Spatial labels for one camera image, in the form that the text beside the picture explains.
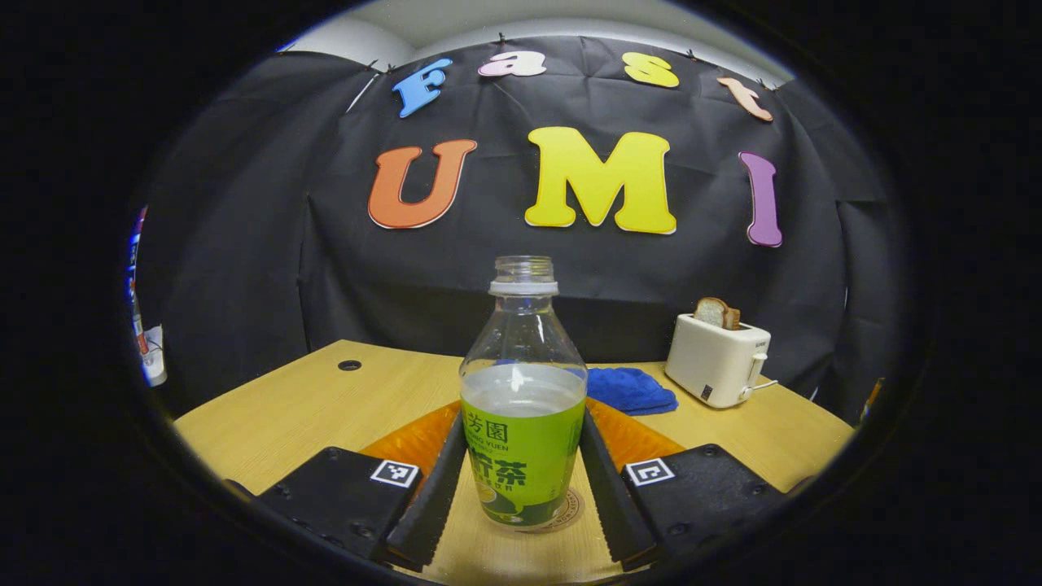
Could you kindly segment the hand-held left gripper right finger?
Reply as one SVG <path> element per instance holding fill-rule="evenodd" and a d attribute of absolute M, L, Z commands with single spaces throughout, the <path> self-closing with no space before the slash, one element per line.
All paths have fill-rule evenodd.
<path fill-rule="evenodd" d="M 789 500 L 722 446 L 683 448 L 593 398 L 580 451 L 611 560 L 625 571 L 729 541 Z"/>

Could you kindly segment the green label water bottle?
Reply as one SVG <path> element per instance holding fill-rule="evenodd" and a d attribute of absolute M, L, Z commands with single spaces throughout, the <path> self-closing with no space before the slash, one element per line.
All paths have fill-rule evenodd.
<path fill-rule="evenodd" d="M 534 531 L 565 505 L 588 370 L 554 311 L 550 257 L 498 257 L 495 270 L 492 314 L 458 367 L 462 429 L 483 515 Z"/>

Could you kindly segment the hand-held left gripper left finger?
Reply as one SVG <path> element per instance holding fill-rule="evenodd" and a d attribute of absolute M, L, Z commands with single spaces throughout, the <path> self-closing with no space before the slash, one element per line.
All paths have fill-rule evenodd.
<path fill-rule="evenodd" d="M 465 451 L 454 401 L 365 448 L 320 449 L 256 500 L 334 550 L 417 572 L 432 563 Z"/>

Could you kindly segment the toasted bread slice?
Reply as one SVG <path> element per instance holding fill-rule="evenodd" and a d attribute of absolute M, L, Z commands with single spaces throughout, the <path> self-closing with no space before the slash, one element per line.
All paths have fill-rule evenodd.
<path fill-rule="evenodd" d="M 729 307 L 721 298 L 708 296 L 700 298 L 692 312 L 693 319 L 717 326 L 719 329 L 740 329 L 741 312 Z"/>

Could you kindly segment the black backdrop cloth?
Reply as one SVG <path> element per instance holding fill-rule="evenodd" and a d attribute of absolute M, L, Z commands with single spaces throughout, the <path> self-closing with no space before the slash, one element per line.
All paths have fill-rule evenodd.
<path fill-rule="evenodd" d="M 461 356 L 498 257 L 551 257 L 588 363 L 665 360 L 700 298 L 855 423 L 914 293 L 893 182 L 797 81 L 617 38 L 377 73 L 293 51 L 223 90 L 147 189 L 135 289 L 185 413 L 339 340 Z"/>

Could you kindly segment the round cork coaster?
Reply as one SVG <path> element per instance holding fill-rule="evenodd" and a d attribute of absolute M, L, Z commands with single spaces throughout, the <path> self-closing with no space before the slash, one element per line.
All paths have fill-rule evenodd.
<path fill-rule="evenodd" d="M 562 504 L 554 510 L 554 516 L 549 522 L 536 527 L 525 527 L 525 529 L 521 529 L 520 531 L 525 534 L 547 534 L 552 531 L 561 531 L 562 529 L 566 529 L 566 527 L 576 523 L 584 516 L 584 497 L 577 490 L 570 487 Z"/>

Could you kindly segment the blue towel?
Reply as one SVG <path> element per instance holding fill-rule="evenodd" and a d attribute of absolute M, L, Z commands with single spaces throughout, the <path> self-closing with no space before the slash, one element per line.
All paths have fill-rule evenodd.
<path fill-rule="evenodd" d="M 637 368 L 592 368 L 588 371 L 588 396 L 630 415 L 666 414 L 677 409 L 675 393 Z"/>

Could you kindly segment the white toaster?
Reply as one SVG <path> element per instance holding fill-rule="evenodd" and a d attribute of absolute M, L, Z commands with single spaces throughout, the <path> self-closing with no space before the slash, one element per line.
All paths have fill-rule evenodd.
<path fill-rule="evenodd" d="M 690 396 L 728 409 L 755 393 L 771 341 L 766 329 L 744 323 L 739 329 L 722 329 L 681 314 L 663 371 Z"/>

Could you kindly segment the computer monitor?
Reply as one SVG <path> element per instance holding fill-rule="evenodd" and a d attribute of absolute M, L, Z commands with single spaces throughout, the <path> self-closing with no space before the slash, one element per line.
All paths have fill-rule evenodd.
<path fill-rule="evenodd" d="M 126 285 L 126 297 L 131 312 L 131 323 L 133 323 L 134 329 L 142 329 L 142 317 L 140 312 L 140 304 L 138 303 L 138 297 L 135 293 L 135 279 L 137 279 L 138 257 L 140 257 L 140 240 L 142 237 L 142 229 L 144 229 L 144 222 L 147 216 L 147 212 L 148 212 L 148 204 L 143 205 L 140 212 L 138 212 L 137 218 L 134 220 L 133 230 L 131 230 L 128 241 L 128 262 L 125 274 L 125 285 Z"/>

